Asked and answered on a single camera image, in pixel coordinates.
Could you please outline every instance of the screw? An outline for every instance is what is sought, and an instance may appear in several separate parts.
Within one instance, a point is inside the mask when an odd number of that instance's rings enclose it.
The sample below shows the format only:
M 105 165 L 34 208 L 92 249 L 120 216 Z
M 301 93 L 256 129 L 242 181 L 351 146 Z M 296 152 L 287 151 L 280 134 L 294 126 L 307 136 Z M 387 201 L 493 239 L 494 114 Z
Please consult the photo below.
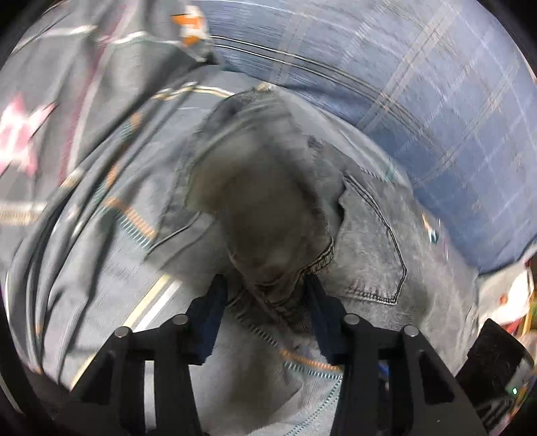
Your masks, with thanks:
M 343 321 L 348 325 L 356 325 L 360 322 L 360 317 L 356 314 L 346 314 L 343 317 Z
M 179 314 L 171 320 L 175 325 L 185 325 L 188 323 L 188 317 L 185 314 Z
M 419 334 L 419 330 L 414 327 L 413 325 L 407 325 L 403 331 L 407 336 L 410 336 L 411 338 L 415 338 Z
M 118 338 L 124 338 L 125 336 L 127 336 L 128 334 L 130 333 L 130 328 L 129 327 L 125 327 L 124 325 L 121 326 L 121 327 L 118 327 L 115 332 L 114 332 L 114 335 Z

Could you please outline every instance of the plaid pattern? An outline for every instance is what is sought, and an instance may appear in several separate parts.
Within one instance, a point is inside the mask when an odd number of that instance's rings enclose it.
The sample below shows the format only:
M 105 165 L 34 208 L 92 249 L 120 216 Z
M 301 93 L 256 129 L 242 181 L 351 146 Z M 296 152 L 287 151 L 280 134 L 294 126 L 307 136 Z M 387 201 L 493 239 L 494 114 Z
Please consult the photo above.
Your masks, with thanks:
M 537 235 L 534 76 L 475 0 L 197 0 L 227 67 L 359 127 L 481 272 Z

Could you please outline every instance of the wrinkled fabric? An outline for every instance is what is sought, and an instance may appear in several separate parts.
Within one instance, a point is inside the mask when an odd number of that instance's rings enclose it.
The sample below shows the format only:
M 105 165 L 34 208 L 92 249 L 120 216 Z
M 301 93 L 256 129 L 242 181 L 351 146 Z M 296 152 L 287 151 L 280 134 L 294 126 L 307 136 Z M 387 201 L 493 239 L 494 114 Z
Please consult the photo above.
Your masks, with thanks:
M 342 370 L 304 314 L 311 271 L 374 325 L 419 326 L 456 372 L 476 335 L 476 271 L 404 171 L 345 121 L 210 65 L 207 41 L 188 45 L 171 19 L 196 13 L 186 6 L 62 3 L 0 71 L 0 111 L 17 95 L 17 121 L 54 104 L 25 144 L 36 171 L 17 161 L 0 177 L 0 285 L 20 357 L 72 387 L 118 326 L 160 325 L 223 273 L 214 352 L 191 368 L 202 428 L 328 433 Z M 292 219 L 270 219 L 288 202 Z M 249 224 L 259 245 L 241 240 Z
M 226 68 L 358 127 L 487 273 L 537 235 L 534 74 L 476 0 L 197 0 Z

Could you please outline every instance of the jeans pocket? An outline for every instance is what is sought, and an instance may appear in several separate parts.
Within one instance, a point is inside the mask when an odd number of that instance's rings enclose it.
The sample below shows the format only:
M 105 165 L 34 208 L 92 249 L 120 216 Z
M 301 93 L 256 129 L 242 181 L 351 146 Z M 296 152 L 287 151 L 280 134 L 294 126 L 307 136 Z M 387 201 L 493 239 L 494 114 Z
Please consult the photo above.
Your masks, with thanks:
M 344 211 L 334 259 L 320 272 L 338 296 L 397 304 L 407 268 L 394 232 L 374 197 L 352 176 L 338 203 Z

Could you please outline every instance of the pink star pattern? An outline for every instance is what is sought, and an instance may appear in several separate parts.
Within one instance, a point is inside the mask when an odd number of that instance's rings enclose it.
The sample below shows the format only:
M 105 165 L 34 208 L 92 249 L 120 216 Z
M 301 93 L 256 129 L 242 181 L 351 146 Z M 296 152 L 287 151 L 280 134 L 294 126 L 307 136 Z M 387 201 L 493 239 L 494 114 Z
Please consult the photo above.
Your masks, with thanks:
M 54 110 L 55 104 L 39 106 L 28 114 L 19 93 L 0 118 L 0 176 L 10 164 L 18 164 L 18 170 L 29 177 L 37 171 L 37 157 L 32 137 Z

